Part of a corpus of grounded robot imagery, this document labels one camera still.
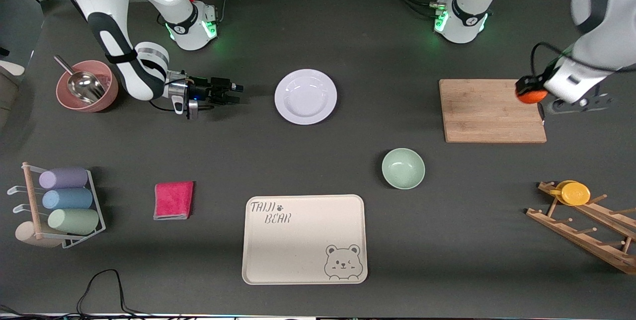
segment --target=metal ladle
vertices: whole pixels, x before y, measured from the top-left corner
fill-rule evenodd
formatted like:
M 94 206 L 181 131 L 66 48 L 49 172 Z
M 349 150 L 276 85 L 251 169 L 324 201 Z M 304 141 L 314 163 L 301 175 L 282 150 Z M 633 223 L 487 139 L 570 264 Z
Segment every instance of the metal ladle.
M 74 71 L 62 57 L 54 55 L 53 58 L 64 68 L 71 77 L 68 81 L 68 87 L 71 94 L 80 99 L 84 103 L 91 105 L 104 96 L 105 90 L 102 83 L 95 74 L 87 71 Z

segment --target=green bowl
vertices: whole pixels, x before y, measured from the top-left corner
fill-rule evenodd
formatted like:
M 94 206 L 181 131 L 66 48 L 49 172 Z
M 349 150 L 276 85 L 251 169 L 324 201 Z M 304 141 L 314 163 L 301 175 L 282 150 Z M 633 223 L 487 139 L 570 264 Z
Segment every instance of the green bowl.
M 391 150 L 382 160 L 382 175 L 397 189 L 412 189 L 424 179 L 424 161 L 410 149 Z

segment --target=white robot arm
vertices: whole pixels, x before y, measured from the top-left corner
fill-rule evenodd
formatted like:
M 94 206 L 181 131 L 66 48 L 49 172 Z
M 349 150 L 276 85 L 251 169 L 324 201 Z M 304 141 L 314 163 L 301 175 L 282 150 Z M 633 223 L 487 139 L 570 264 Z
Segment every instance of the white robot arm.
M 188 78 L 185 73 L 168 70 L 170 58 L 162 46 L 141 42 L 132 48 L 127 30 L 129 0 L 75 0 L 109 62 L 123 76 L 123 86 L 139 100 L 164 96 L 177 114 L 193 118 L 198 102 L 236 102 L 226 91 L 242 91 L 229 80 Z M 216 37 L 214 8 L 200 1 L 149 0 L 166 20 L 166 27 L 184 50 L 202 48 Z
M 434 31 L 453 43 L 471 42 L 483 30 L 492 0 L 437 0 L 447 6 Z
M 580 111 L 586 111 L 590 100 L 583 97 L 590 89 L 636 63 L 636 0 L 572 0 L 570 7 L 582 36 L 540 76 L 527 76 L 517 82 L 521 101 L 538 102 L 540 99 L 533 94 L 540 97 L 549 91 L 560 99 L 557 106 L 576 103 Z M 547 43 L 539 45 L 554 50 Z

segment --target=pink bowl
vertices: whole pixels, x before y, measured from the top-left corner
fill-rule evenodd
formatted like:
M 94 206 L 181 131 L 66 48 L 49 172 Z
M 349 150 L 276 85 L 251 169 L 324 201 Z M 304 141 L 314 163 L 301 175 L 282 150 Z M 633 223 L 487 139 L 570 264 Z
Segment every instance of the pink bowl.
M 64 74 L 60 77 L 60 80 L 57 81 L 57 88 L 55 89 L 57 101 L 59 101 L 63 107 L 81 112 L 97 112 L 109 107 L 115 101 L 119 91 L 119 83 L 111 69 L 106 64 L 98 60 L 86 60 L 75 64 L 73 69 L 76 71 L 87 71 L 95 74 L 99 81 L 102 82 L 106 92 L 98 101 L 91 105 L 86 105 L 86 103 L 71 94 L 68 87 L 71 74 L 64 72 Z

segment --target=white plate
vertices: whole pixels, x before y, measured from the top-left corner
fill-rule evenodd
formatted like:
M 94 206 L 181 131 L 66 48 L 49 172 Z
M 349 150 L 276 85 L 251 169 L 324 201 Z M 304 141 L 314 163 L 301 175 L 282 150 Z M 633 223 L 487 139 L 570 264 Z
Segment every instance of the white plate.
M 324 120 L 336 107 L 338 92 L 331 78 L 313 69 L 301 69 L 282 78 L 274 102 L 291 123 L 311 125 Z
M 245 208 L 242 275 L 251 285 L 363 282 L 367 265 L 362 198 L 250 199 Z

